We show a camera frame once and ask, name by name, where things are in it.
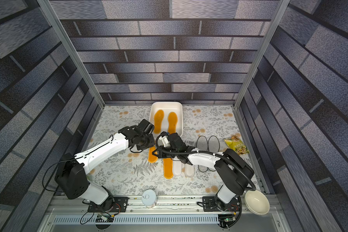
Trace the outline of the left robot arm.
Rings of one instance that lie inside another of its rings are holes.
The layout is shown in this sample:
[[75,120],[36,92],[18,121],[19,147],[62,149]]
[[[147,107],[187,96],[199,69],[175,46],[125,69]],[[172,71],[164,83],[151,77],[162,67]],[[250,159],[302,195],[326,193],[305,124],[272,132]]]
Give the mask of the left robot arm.
[[89,174],[111,156],[136,147],[142,152],[154,146],[154,125],[143,119],[137,126],[126,126],[105,142],[84,152],[64,154],[58,163],[55,181],[69,199],[83,198],[109,210],[113,195],[104,187],[91,183]]

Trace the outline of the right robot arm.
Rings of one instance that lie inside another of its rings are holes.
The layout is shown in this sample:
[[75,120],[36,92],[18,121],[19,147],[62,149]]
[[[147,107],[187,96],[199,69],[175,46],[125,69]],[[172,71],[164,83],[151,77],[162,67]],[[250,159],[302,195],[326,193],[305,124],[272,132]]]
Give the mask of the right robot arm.
[[234,197],[243,195],[246,190],[256,190],[251,180],[254,170],[232,149],[228,148],[222,153],[199,150],[186,145],[177,133],[167,132],[159,134],[155,144],[156,156],[160,159],[178,158],[183,164],[215,170],[223,182],[215,198],[224,205]]

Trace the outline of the white plastic storage box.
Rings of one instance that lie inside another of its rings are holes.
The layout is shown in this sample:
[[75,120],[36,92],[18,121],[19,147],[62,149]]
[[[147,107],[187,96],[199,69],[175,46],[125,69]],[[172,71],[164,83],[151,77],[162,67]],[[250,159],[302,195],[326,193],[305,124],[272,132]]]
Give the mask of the white plastic storage box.
[[[164,119],[162,122],[162,127],[161,127],[161,133],[162,132],[167,132],[168,131],[168,116],[169,113],[175,112],[178,116],[178,123],[177,123],[177,132],[179,136],[182,136],[183,134],[183,106],[179,102],[175,101],[159,101],[155,102],[152,104],[151,111],[150,111],[150,117],[149,117],[149,122],[154,125],[154,115],[158,110],[163,110],[164,111]],[[159,134],[155,134],[153,132],[154,138],[156,138]]]

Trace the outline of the left white insole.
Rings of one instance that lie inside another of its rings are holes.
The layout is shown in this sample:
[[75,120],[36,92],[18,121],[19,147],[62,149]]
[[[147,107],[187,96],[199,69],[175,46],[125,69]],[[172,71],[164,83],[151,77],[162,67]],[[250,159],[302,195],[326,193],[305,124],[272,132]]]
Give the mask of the left white insole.
[[182,173],[182,162],[178,159],[173,160],[173,169],[172,169],[173,175],[175,177],[181,176]]

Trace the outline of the white insole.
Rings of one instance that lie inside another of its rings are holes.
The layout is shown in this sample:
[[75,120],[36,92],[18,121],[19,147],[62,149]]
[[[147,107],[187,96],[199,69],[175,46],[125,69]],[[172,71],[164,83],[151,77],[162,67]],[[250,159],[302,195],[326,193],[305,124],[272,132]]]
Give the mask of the white insole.
[[192,178],[194,177],[195,171],[194,171],[194,166],[190,164],[185,164],[184,165],[184,174],[185,177]]
[[173,175],[175,177],[181,176],[182,173],[182,162],[178,159],[173,160],[173,169],[172,169]]

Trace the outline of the right white insole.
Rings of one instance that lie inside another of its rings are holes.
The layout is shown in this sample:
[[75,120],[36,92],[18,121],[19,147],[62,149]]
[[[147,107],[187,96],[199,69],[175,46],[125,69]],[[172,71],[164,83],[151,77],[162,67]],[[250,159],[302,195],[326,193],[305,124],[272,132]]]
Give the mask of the right white insole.
[[192,178],[194,177],[195,171],[194,171],[194,166],[190,164],[185,164],[184,165],[184,174],[185,177]]

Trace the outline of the left grey insole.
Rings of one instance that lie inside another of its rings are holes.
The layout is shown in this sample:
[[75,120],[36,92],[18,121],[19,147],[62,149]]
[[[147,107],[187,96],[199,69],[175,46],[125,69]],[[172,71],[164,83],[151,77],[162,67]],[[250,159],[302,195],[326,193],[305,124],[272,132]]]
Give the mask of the left grey insole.
[[[208,151],[208,140],[205,136],[201,135],[198,137],[196,141],[196,147],[199,150],[205,150]],[[198,170],[202,173],[206,173],[208,171],[208,168],[202,165],[198,165]]]

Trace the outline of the grey insole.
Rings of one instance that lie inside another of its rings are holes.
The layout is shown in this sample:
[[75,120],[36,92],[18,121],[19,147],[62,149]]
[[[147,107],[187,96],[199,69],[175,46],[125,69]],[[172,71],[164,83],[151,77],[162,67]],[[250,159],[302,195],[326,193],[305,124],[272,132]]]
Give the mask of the grey insole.
[[[208,151],[208,140],[205,136],[201,135],[198,137],[196,141],[196,147],[199,150],[205,150]],[[206,173],[208,171],[208,168],[202,165],[198,165],[198,170],[202,173]]]
[[207,150],[214,153],[219,152],[220,141],[215,135],[210,136],[210,138],[208,139]]

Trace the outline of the right grey insole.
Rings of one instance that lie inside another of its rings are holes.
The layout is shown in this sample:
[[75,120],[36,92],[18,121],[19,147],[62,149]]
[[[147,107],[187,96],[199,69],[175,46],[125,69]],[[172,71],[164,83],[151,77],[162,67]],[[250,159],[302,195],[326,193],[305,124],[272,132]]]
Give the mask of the right grey insole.
[[207,150],[214,153],[219,152],[220,141],[215,135],[210,136],[210,138],[208,139]]

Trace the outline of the floral patterned table mat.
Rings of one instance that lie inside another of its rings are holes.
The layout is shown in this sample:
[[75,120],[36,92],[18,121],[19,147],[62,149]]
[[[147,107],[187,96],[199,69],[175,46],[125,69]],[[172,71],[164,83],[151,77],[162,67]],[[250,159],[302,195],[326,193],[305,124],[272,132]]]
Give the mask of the floral patterned table mat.
[[[125,126],[138,124],[148,119],[151,107],[108,106],[104,109],[96,129],[91,137],[92,148],[108,139]],[[229,105],[184,105],[184,131],[182,140],[190,146],[196,146],[199,136],[207,138],[215,135],[220,141],[220,150],[225,151],[224,139],[240,133],[233,108]],[[114,195],[141,195],[147,189],[157,195],[214,195],[223,182],[216,172],[202,173],[195,168],[194,177],[166,179],[163,176],[163,161],[148,162],[148,152],[132,153],[129,150],[119,152],[94,168],[88,175],[93,183],[105,186]]]

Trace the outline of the yellow snack bag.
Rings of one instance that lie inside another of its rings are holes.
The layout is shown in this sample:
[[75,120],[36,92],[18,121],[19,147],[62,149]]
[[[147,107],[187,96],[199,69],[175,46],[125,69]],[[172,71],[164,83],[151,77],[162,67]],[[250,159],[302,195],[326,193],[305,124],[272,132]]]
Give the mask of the yellow snack bag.
[[229,149],[235,151],[240,156],[249,153],[247,146],[242,141],[242,136],[240,133],[236,133],[230,138],[224,139],[224,142]]

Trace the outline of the cream ceramic bowl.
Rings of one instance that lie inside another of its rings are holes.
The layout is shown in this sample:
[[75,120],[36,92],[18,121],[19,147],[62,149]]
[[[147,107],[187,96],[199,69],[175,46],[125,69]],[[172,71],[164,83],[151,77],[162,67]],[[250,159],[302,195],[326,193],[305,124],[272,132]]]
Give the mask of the cream ceramic bowl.
[[269,213],[270,203],[267,197],[260,191],[247,191],[244,200],[251,213],[259,216]]

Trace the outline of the aluminium front rail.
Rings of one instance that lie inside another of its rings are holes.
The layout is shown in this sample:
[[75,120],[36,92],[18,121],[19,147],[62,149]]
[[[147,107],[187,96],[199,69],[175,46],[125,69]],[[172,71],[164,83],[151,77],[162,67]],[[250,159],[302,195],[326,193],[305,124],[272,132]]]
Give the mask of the aluminium front rail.
[[[156,205],[148,208],[142,203],[141,196],[128,196],[125,212],[122,214],[201,214],[203,208],[197,205],[203,197],[201,195],[162,195],[158,196]],[[68,200],[65,196],[53,197],[45,213],[59,215],[81,215],[88,206],[81,199]]]

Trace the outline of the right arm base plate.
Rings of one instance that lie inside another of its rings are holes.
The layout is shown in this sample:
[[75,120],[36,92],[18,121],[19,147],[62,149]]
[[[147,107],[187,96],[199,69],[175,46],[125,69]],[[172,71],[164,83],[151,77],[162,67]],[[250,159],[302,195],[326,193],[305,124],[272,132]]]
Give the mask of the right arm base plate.
[[202,207],[205,212],[239,212],[242,202],[240,197],[234,197],[229,203],[224,203],[215,196],[204,196],[197,205]]

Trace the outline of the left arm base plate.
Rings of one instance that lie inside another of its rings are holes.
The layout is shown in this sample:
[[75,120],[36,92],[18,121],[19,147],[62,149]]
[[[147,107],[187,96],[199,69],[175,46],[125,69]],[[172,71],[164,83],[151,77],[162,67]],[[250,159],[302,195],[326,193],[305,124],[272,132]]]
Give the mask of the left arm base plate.
[[89,203],[89,213],[121,213],[126,212],[128,197],[108,197],[101,205]]

